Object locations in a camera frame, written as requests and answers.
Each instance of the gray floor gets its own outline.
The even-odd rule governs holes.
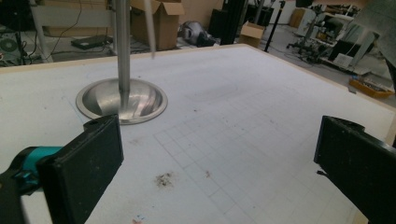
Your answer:
[[[262,44],[259,46],[259,49],[264,49],[266,40],[268,39],[269,34],[271,33],[272,26],[267,27],[264,36],[262,37]],[[307,63],[300,59],[300,55],[296,53],[296,49],[286,49],[286,46],[289,43],[295,43],[298,40],[298,37],[294,35],[295,29],[289,27],[288,25],[278,25],[276,27],[276,31],[273,36],[273,40],[270,48],[268,49],[269,53],[281,58],[290,63],[296,64],[306,70],[309,70],[315,74],[318,74],[322,77],[326,77],[332,81],[335,81],[341,85],[345,85],[353,94],[355,90],[353,87],[348,86],[348,81],[351,78],[350,73],[346,73],[341,71],[335,67],[331,67],[327,64],[323,63]],[[73,60],[81,60],[81,59],[90,59],[90,58],[100,58],[100,57],[108,57],[111,56],[111,46],[106,46],[105,48],[95,48],[88,50],[81,50],[71,46],[70,41],[75,38],[82,37],[46,37],[46,41],[48,43],[49,49],[52,51],[52,57],[55,62],[64,62],[64,61],[73,61]],[[23,32],[21,33],[22,41],[26,42],[25,51],[30,54],[35,50],[35,32]],[[149,47],[147,45],[141,44],[137,41],[132,40],[131,45],[131,53],[144,53],[149,52]],[[181,40],[178,40],[176,49],[185,49],[185,48],[194,48]],[[41,63],[39,60],[39,47],[35,51],[35,54],[32,54],[30,59],[26,60],[27,64],[30,63]],[[385,76],[377,76],[373,74],[365,75],[366,77],[371,78],[372,80],[383,84],[389,88],[392,88],[392,82],[390,80],[389,75]],[[396,99],[395,96],[390,96],[386,99],[376,99],[380,102],[383,102],[387,105],[391,105],[396,107]]]

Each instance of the desk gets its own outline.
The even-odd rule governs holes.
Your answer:
[[[395,133],[390,108],[245,45],[134,55],[131,74],[169,104],[120,127],[125,160],[87,223],[352,223],[355,206],[316,174],[321,117]],[[116,76],[114,57],[0,69],[0,170],[81,133],[78,92]],[[172,184],[157,186],[167,173]],[[42,193],[23,202],[32,223],[50,223]]]

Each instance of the silver bowl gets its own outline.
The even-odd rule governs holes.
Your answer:
[[[165,92],[147,81],[131,78],[129,92],[119,89],[117,78],[92,83],[78,93],[77,107],[90,119],[118,114],[120,124],[136,124],[154,119],[168,105]]]

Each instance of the box flap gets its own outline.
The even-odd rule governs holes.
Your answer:
[[[151,14],[154,14],[160,7],[161,2],[151,0]],[[131,0],[131,7],[146,11],[145,0]]]
[[[166,14],[170,16],[184,15],[184,7],[181,3],[167,3],[163,2]]]
[[[264,32],[263,26],[247,22],[245,23],[245,25],[242,26],[241,35],[247,35],[261,39],[263,32]]]

